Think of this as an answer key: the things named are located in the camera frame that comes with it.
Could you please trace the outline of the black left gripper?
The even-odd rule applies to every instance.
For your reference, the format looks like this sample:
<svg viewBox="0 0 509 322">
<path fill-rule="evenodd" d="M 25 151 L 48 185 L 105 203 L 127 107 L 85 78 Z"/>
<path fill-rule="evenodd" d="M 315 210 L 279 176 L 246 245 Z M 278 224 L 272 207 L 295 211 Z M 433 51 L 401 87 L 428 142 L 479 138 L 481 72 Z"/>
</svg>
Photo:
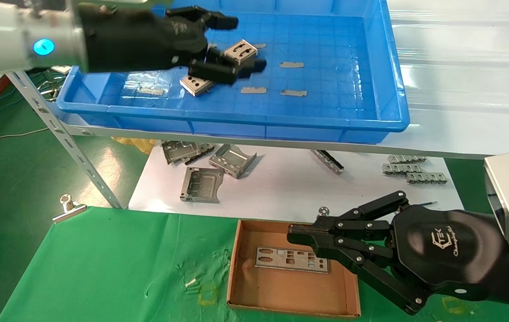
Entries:
<svg viewBox="0 0 509 322">
<path fill-rule="evenodd" d="M 168 9 L 165 17 L 150 10 L 77 7 L 85 39 L 83 71 L 164 71 L 189 67 L 189 75 L 232 85 L 262 73 L 267 61 L 255 56 L 238 62 L 208 47 L 205 31 L 234 30 L 239 19 L 199 6 Z"/>
</svg>

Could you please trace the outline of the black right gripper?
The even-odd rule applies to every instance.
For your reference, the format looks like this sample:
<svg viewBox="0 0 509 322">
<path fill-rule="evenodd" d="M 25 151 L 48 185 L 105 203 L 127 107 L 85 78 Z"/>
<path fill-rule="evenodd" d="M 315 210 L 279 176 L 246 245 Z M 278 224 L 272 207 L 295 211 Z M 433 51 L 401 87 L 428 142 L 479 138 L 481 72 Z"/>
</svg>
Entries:
<svg viewBox="0 0 509 322">
<path fill-rule="evenodd" d="M 406 192 L 396 191 L 340 216 L 322 215 L 313 224 L 291 224 L 288 236 L 290 243 L 311 247 L 319 258 L 337 261 L 406 314 L 420 312 L 429 293 L 465 300 L 489 298 L 489 276 L 505 247 L 491 216 L 423 206 L 410 206 L 397 214 L 392 220 L 398 259 L 394 271 L 418 287 L 386 271 L 394 264 L 393 253 L 386 247 L 344 237 L 309 237 L 387 229 L 388 223 L 376 220 L 408 206 Z"/>
</svg>

